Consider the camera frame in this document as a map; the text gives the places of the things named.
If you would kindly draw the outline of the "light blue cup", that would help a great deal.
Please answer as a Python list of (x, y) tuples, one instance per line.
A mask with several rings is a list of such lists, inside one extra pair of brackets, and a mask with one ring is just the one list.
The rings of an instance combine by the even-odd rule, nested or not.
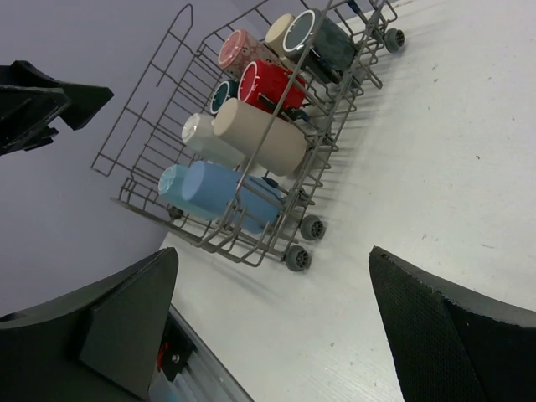
[(187, 173), (187, 167), (174, 164), (164, 170), (158, 182), (159, 195), (179, 209), (187, 208), (187, 202), (182, 197), (183, 180)]

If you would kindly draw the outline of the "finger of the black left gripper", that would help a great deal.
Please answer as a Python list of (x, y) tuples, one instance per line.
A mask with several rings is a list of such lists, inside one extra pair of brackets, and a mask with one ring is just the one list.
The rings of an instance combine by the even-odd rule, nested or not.
[(105, 86), (56, 80), (27, 60), (1, 67), (1, 154), (31, 151), (54, 142), (60, 118), (84, 128), (114, 96)]

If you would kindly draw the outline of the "red mug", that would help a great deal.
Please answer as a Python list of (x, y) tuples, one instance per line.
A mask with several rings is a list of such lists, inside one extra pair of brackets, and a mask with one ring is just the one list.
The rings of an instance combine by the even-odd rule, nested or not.
[[(238, 99), (246, 104), (272, 114), (276, 109), (292, 71), (278, 64), (265, 62), (261, 59), (251, 61), (240, 78)], [(301, 89), (306, 81), (298, 75), (291, 85), (281, 105), (278, 116), (286, 115), (290, 120), (307, 120), (307, 113), (302, 110), (305, 93)]]

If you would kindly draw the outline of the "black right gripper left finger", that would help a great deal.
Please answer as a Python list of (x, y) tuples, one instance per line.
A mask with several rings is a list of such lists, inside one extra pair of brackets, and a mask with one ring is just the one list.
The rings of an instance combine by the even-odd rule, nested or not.
[(3, 401), (143, 401), (178, 273), (159, 250), (126, 269), (1, 318)]

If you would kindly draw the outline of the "dark green mug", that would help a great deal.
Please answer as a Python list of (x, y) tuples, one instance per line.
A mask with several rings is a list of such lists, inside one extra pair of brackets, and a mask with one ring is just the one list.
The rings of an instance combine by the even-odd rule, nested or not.
[(238, 95), (239, 82), (236, 80), (221, 81), (214, 90), (211, 101), (209, 103), (209, 112), (215, 116), (218, 114), (222, 105), (231, 98), (236, 98)]

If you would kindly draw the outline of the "blue tumbler cup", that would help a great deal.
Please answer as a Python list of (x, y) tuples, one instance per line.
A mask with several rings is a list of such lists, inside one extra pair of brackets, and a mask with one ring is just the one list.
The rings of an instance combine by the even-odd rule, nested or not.
[[(185, 201), (222, 218), (228, 203), (235, 198), (235, 191), (242, 173), (227, 167), (195, 162), (185, 175), (182, 197)], [(240, 190), (240, 207), (247, 208), (242, 229), (259, 234), (267, 223), (274, 223), (279, 209), (247, 188)]]

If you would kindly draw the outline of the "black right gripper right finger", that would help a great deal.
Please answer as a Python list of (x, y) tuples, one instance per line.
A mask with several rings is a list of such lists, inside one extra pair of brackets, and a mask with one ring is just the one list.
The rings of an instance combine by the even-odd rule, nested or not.
[(406, 401), (533, 401), (535, 313), (375, 246), (374, 295)]

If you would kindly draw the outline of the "tall beige cup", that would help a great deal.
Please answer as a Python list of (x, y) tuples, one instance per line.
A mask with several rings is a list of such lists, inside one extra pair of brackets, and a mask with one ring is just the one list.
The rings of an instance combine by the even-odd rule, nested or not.
[(294, 172), (308, 147), (297, 127), (236, 98), (222, 105), (213, 127), (215, 136), (278, 177)]

